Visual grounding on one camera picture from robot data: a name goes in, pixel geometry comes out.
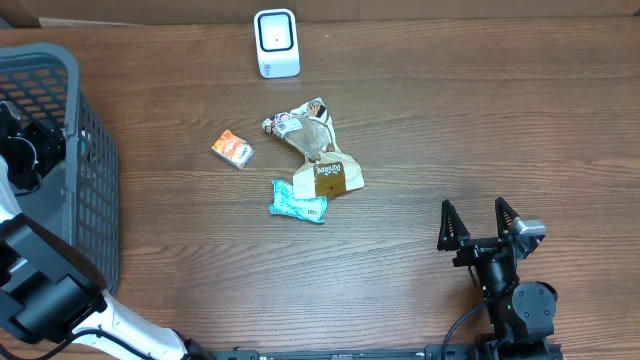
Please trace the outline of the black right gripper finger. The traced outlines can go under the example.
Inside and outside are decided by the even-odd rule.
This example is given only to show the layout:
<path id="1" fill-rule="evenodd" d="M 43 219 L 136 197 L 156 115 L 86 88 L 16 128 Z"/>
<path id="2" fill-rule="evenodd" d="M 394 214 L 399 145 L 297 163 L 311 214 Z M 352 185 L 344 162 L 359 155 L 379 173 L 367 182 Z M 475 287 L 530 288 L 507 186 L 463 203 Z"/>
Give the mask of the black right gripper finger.
<path id="1" fill-rule="evenodd" d="M 441 225 L 437 242 L 438 251 L 456 251 L 471 240 L 470 233 L 449 200 L 442 202 Z"/>
<path id="2" fill-rule="evenodd" d="M 498 197 L 495 200 L 495 212 L 498 236 L 502 237 L 509 232 L 512 221 L 517 218 L 519 214 L 503 197 Z"/>

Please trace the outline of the beige brown snack bag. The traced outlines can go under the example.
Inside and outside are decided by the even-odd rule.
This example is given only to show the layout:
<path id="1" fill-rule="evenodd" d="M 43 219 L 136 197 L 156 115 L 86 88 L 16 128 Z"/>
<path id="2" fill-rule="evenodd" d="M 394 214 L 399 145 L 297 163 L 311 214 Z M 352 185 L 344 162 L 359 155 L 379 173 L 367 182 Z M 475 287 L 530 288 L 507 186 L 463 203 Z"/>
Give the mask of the beige brown snack bag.
<path id="1" fill-rule="evenodd" d="M 296 198 L 335 197 L 364 187 L 361 166 L 340 150 L 322 98 L 277 113 L 265 119 L 262 128 L 304 156 L 304 164 L 292 178 Z"/>

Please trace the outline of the teal snack packet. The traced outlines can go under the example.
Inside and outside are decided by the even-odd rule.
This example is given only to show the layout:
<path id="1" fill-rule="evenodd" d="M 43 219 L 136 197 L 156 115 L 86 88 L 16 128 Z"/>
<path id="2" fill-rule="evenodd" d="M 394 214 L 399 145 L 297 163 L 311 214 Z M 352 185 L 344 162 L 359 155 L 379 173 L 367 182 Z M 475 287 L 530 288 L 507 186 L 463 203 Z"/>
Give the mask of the teal snack packet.
<path id="1" fill-rule="evenodd" d="M 328 198 L 320 196 L 309 199 L 296 198 L 293 185 L 284 180 L 273 180 L 273 201 L 269 205 L 271 215 L 294 217 L 314 224 L 325 223 Z"/>

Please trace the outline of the orange white small box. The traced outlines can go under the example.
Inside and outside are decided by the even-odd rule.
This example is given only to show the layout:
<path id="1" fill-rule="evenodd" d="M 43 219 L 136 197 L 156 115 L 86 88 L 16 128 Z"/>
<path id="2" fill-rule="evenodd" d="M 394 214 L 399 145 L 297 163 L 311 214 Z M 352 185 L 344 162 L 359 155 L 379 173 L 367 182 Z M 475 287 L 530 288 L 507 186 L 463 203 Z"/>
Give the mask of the orange white small box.
<path id="1" fill-rule="evenodd" d="M 212 145 L 215 154 L 238 169 L 245 168 L 251 161 L 255 150 L 244 139 L 230 130 L 225 130 Z"/>

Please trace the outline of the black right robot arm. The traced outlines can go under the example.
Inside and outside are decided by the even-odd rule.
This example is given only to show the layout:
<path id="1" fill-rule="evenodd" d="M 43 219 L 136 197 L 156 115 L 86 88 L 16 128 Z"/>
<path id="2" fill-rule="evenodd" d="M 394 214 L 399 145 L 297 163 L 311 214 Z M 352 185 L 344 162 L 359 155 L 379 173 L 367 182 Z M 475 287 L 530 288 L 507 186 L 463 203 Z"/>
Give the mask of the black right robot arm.
<path id="1" fill-rule="evenodd" d="M 482 302 L 456 320 L 429 353 L 441 360 L 562 359 L 561 346 L 547 341 L 554 334 L 557 291 L 546 282 L 522 282 L 517 273 L 518 263 L 544 240 L 546 227 L 540 219 L 521 217 L 502 197 L 495 200 L 495 213 L 497 235 L 474 239 L 454 205 L 442 202 L 437 249 L 455 253 L 453 265 L 467 269 Z M 455 331 L 483 310 L 491 331 L 470 345 L 451 345 Z"/>

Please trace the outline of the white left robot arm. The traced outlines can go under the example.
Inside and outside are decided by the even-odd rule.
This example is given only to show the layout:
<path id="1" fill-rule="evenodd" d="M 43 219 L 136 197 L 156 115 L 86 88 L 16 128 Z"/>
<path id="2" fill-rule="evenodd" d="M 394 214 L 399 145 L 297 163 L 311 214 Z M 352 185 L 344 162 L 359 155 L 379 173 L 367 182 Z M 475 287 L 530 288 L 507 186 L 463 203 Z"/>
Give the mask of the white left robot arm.
<path id="1" fill-rule="evenodd" d="M 157 326 L 119 303 L 100 271 L 78 250 L 25 215 L 21 196 L 36 192 L 40 168 L 63 157 L 62 140 L 1 104 L 1 327 L 16 339 L 71 344 L 117 359 L 207 360 L 211 353 L 178 332 Z"/>

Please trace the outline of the white barcode scanner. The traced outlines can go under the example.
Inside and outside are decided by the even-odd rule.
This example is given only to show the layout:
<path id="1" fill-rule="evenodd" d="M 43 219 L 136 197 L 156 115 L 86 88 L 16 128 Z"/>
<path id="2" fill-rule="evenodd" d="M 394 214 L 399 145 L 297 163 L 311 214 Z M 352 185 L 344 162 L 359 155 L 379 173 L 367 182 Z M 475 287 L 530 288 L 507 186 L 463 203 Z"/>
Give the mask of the white barcode scanner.
<path id="1" fill-rule="evenodd" d="M 301 71 L 297 24 L 286 8 L 261 10 L 254 16 L 259 72 L 263 78 L 289 78 Z"/>

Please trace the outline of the grey plastic mesh basket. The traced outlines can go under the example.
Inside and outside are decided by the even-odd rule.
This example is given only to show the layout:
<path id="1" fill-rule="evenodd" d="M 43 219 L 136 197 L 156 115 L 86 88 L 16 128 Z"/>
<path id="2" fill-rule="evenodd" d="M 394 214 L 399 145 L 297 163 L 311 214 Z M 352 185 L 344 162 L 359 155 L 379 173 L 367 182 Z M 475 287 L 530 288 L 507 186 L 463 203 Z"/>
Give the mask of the grey plastic mesh basket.
<path id="1" fill-rule="evenodd" d="M 40 189 L 19 198 L 20 207 L 89 258 L 115 294 L 121 278 L 119 151 L 82 93 L 78 62 L 56 44 L 4 47 L 1 98 L 23 124 L 42 125 L 66 147 Z"/>

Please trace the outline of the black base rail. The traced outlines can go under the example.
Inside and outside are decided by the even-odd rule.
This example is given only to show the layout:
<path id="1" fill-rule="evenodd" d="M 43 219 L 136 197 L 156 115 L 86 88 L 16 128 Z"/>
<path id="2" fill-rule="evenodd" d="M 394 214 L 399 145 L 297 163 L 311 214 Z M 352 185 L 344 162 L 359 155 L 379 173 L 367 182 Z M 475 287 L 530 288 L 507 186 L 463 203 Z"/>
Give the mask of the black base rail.
<path id="1" fill-rule="evenodd" d="M 422 349 L 331 350 L 258 352 L 256 350 L 212 351 L 216 360 L 441 360 L 440 345 Z"/>

